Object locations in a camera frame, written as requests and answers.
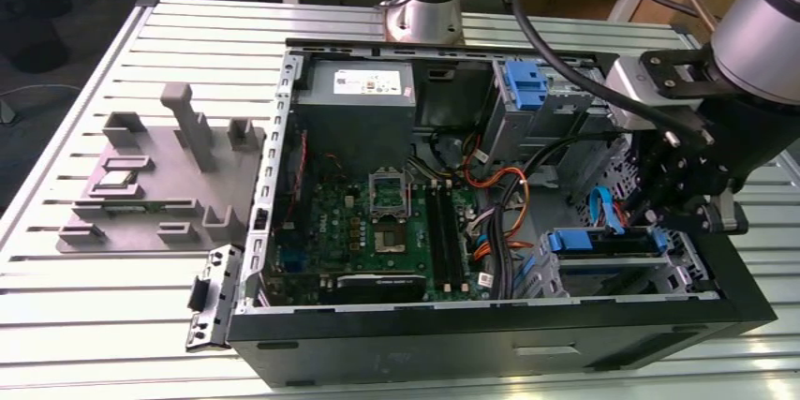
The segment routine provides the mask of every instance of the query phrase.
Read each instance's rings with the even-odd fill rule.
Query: metal chassis frame
[[[342,54],[357,57],[384,58],[457,58],[466,52],[480,52],[482,58],[536,57],[530,51],[500,49],[477,51],[474,48],[441,48],[436,46],[397,46],[384,43],[330,42],[289,40],[288,47],[305,48],[316,56]],[[290,84],[296,76],[288,68],[278,85],[278,97],[288,99]],[[245,253],[240,294],[245,294],[250,275],[261,270],[264,243]],[[704,235],[690,237],[717,290],[718,300],[702,302],[653,303],[592,303],[538,305],[536,308],[446,308],[396,309],[393,311],[332,312],[330,308],[305,311],[306,314],[269,314],[265,309],[252,307],[252,298],[240,298],[230,318],[228,341],[236,348],[257,341],[285,342],[306,339],[341,339],[374,336],[436,335],[456,333],[492,333],[498,331],[544,331],[552,329],[592,329],[598,327],[628,327],[669,325],[674,333],[689,333],[690,337],[669,343],[666,347],[648,348],[633,363],[624,366],[597,365],[596,370],[632,369],[652,363],[698,340],[710,337],[732,337],[776,319],[770,305],[752,278],[726,236]]]

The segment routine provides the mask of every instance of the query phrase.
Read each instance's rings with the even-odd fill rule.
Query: aluminum workbench
[[[657,25],[536,21],[562,50],[636,54],[692,39]],[[510,17],[464,15],[468,44],[528,47]],[[173,125],[162,83],[192,83],[196,111],[269,128],[286,37],[381,39],[368,8],[158,0],[136,7],[0,221],[0,397],[185,398],[270,390],[232,351],[186,354],[190,282],[206,252],[70,254],[54,248],[106,138],[112,111]],[[738,195],[750,231],[733,237],[778,320],[634,372],[277,391],[318,398],[788,400],[800,393],[800,172],[782,154]]]

